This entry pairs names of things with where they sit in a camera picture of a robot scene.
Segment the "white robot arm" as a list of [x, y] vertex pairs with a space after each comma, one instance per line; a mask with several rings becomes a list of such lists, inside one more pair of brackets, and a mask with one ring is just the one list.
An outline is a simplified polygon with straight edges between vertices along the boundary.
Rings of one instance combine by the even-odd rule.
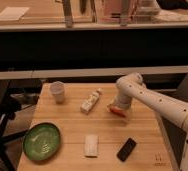
[[120, 77], [116, 81], [116, 88], [115, 106], [128, 109], [135, 98], [187, 133], [180, 169], [188, 171], [188, 103], [147, 89], [139, 73]]

